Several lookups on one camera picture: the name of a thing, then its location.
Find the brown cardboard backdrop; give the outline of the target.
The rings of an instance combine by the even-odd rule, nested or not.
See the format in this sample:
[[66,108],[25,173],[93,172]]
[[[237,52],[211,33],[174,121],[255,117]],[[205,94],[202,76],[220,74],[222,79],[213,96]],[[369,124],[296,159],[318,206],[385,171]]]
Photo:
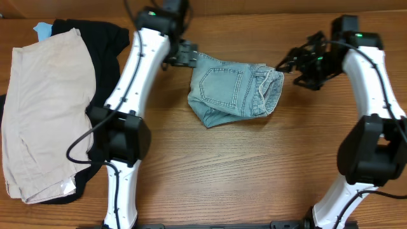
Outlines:
[[[191,0],[195,16],[347,13],[405,10],[406,0]],[[4,18],[91,18],[126,15],[120,0],[1,0]]]

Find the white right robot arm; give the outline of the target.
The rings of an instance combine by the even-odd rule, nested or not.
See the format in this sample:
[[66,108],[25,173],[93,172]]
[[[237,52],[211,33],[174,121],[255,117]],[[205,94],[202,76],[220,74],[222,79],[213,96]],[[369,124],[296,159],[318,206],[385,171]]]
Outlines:
[[339,175],[325,196],[300,221],[274,221],[272,228],[356,228],[350,215],[369,195],[400,177],[406,166],[406,113],[398,104],[387,75],[385,52],[377,33],[361,32],[358,18],[333,20],[331,35],[318,32],[289,51],[277,65],[283,73],[299,71],[294,84],[319,90],[346,74],[359,119],[340,144]]

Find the light blue folded garment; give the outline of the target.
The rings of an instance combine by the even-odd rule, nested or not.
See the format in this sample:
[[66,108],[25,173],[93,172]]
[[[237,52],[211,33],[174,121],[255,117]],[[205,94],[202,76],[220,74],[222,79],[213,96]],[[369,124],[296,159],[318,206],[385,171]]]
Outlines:
[[38,35],[38,41],[48,39],[52,35],[52,24],[46,22],[39,22],[34,28]]

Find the beige cotton shorts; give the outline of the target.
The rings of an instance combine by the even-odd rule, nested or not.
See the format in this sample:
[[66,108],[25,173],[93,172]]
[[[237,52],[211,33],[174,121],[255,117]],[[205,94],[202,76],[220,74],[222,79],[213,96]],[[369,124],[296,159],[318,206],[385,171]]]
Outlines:
[[12,51],[1,125],[11,198],[36,204],[73,194],[92,147],[86,108],[95,69],[78,29]]

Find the light blue denim shorts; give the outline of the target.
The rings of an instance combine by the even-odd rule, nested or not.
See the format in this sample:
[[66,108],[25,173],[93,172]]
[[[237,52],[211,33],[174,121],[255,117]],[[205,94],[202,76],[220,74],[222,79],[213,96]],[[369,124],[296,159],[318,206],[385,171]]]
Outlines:
[[188,104],[207,128],[270,115],[284,74],[266,64],[229,62],[199,53]]

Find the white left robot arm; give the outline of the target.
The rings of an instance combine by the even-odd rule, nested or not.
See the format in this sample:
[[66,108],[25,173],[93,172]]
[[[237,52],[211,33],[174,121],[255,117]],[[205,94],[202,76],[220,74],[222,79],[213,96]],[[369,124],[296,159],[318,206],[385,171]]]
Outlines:
[[107,169],[103,228],[134,228],[137,224],[137,175],[151,144],[144,120],[147,99],[160,69],[196,66],[198,47],[182,38],[192,17],[187,1],[165,1],[162,7],[140,11],[120,79],[104,105],[90,113],[96,127],[95,143]]

